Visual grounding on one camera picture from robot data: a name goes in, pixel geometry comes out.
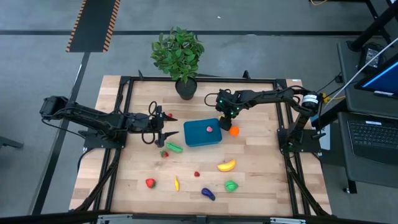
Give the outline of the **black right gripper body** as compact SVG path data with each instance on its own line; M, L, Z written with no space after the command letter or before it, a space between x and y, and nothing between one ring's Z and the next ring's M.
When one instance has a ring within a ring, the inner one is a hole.
M220 89L216 97L216 110L222 112L226 118L235 118L245 109L243 90L230 92L230 89Z

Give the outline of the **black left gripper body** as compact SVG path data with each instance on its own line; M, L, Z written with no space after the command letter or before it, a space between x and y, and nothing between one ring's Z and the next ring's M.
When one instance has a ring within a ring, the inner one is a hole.
M133 113L127 120L127 131L131 134L141 134L141 139L145 144L155 144L157 147L164 147L165 135L162 134L164 127L164 113L161 106L156 106L150 114ZM152 135L151 141L146 141L145 134Z

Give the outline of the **green toy pea pod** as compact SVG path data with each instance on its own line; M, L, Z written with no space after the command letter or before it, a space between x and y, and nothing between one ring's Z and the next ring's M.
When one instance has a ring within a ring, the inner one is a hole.
M171 142L167 142L166 143L166 147L167 147L167 149L169 149L169 150L171 150L173 152L176 152L176 153L183 152L183 148L181 146L176 145L176 144L171 143Z

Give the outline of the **teal plastic tupperware container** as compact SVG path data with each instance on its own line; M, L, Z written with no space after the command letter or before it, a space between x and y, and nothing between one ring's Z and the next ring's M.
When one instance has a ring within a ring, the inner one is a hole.
M206 131L208 126L213 128L212 133ZM218 144L223 138L216 118L187 121L183 124L183 129L185 144L189 147Z

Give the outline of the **yellow toy banana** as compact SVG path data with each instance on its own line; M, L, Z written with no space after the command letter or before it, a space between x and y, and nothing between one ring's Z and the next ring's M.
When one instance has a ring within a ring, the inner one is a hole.
M222 163L222 164L218 164L217 168L219 171L221 172L228 172L233 170L236 167L236 160L232 159L228 162Z

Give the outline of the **green toy apple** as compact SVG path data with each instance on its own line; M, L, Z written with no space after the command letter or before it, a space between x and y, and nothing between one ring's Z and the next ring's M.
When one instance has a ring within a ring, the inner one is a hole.
M224 183L224 187L227 192L234 192L239 187L239 185L233 180L227 180Z

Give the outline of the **purple toy eggplant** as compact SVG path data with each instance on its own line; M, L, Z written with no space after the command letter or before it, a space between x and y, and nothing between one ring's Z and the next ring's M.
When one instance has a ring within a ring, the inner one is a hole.
M214 193L210 189L202 188L201 194L206 196L206 197L208 197L210 200L215 201L216 197L215 197Z

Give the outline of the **potted green artificial plant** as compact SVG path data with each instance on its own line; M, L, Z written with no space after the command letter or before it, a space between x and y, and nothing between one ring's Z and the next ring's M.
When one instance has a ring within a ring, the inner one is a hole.
M169 35L159 34L151 49L155 67L170 75L181 99L191 100L197 90L200 57L205 52L197 35L180 27L171 28Z

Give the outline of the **black floor ramp striped edges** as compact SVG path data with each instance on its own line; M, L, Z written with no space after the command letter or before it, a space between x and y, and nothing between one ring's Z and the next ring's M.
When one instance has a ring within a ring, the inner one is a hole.
M107 52L121 0L83 0L66 52Z

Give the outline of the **dark grey equipment cart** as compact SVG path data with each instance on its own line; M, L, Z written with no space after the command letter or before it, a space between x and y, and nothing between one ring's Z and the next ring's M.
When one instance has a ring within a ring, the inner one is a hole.
M344 90L345 99L341 102L343 108L337 112L337 119L339 113L398 119L397 98L379 96L370 91L355 89L355 84L365 77L365 74L358 72L359 53L350 50L347 44L338 44L338 55L346 88ZM346 193L355 194L357 182L398 188L397 165L381 164L354 156L343 145L341 128L340 135L348 180L348 185L344 189Z

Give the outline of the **dark metal stand leg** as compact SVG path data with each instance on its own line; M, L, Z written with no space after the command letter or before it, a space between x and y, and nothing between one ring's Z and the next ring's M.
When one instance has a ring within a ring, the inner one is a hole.
M4 147L13 147L13 148L16 148L16 149L22 149L23 146L24 146L24 144L0 136L0 149L1 149L3 146L4 146Z

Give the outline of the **black metal crossbar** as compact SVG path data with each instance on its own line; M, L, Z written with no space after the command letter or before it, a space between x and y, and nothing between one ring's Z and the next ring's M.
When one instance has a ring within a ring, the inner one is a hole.
M180 220L195 222L197 215L163 215L163 214L145 214L145 213L110 213L106 210L86 211L86 212L67 212L50 213L40 215L26 215L19 217L0 218L0 224L83 224L89 222L105 222L111 220ZM385 224L381 222L368 222L361 220L350 220L337 218L333 216L313 216L313 215L294 215L292 217L302 219L307 224ZM252 216L224 216L207 215L209 222L261 222L270 224L270 217L252 217Z

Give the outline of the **black laptop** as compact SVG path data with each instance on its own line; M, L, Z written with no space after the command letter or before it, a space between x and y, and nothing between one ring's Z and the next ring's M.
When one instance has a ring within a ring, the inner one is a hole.
M398 166L398 119L339 113L343 145L356 157Z

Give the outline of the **black power adapter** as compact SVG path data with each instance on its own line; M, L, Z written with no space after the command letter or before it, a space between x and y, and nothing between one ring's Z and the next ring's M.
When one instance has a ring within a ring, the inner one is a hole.
M373 57L375 57L382 49L383 45L375 42L370 42L363 46L361 50L361 56L359 60L359 68L365 66ZM377 69L385 62L386 58L384 54L380 54L376 57L369 65L364 67L363 73L369 75L377 71Z

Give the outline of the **monitor with blue screen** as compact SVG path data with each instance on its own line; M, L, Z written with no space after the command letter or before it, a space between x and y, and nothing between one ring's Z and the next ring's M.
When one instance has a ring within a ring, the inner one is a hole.
M375 95L398 99L398 53L375 72L362 78L354 87Z

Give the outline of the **black stand pole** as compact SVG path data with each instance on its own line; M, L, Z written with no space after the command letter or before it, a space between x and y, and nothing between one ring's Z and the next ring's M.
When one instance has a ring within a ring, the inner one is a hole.
M392 3L361 35L352 42L348 42L348 47L352 51L359 51L363 45L380 31L393 17L398 16L398 0Z

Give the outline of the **silver metal bracket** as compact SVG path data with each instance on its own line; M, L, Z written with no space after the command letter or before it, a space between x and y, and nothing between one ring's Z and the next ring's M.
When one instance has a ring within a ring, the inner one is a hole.
M270 224L307 224L305 220L296 218L270 217Z

